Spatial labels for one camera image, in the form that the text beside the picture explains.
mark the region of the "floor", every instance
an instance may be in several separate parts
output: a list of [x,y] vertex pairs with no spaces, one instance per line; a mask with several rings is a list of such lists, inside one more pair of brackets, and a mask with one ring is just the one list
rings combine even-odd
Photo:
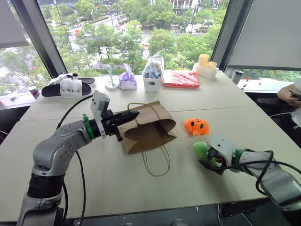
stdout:
[[181,219],[189,226],[290,226],[270,202],[258,207],[255,213],[244,214],[244,216],[238,214],[231,218],[220,219],[222,224],[219,224],[217,205],[213,205],[92,218],[84,220],[83,226],[170,226],[176,219]]

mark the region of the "plastic bag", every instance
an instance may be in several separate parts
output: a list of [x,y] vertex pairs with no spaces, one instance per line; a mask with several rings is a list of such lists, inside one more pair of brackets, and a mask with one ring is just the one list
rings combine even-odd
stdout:
[[163,86],[190,89],[199,88],[198,74],[192,71],[165,71]]
[[134,73],[132,73],[132,68],[127,64],[123,65],[126,71],[119,76],[120,88],[125,90],[137,89],[137,82],[134,77]]
[[147,79],[159,79],[164,71],[164,58],[158,52],[147,59],[142,75]]

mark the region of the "purple wrapped item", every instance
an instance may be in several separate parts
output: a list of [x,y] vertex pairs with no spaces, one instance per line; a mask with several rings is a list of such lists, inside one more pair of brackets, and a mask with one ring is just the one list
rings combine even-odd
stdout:
[[137,89],[137,82],[129,65],[123,64],[126,72],[119,76],[119,86],[121,89]]

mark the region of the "red cloth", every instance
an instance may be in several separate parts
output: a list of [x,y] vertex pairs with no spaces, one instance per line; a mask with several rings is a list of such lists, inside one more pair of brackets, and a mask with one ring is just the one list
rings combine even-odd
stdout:
[[164,71],[163,86],[174,88],[199,88],[198,75],[192,71]]

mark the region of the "white box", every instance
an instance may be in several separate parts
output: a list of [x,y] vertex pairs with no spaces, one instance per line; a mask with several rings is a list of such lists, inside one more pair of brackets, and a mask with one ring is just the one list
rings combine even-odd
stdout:
[[209,80],[212,80],[216,77],[218,70],[219,70],[218,67],[216,67],[215,70],[209,70],[207,68],[204,68],[204,67],[198,65],[198,63],[195,63],[192,68],[192,71],[196,72],[198,74],[198,76],[201,76],[201,77],[203,77],[205,79],[209,79]]

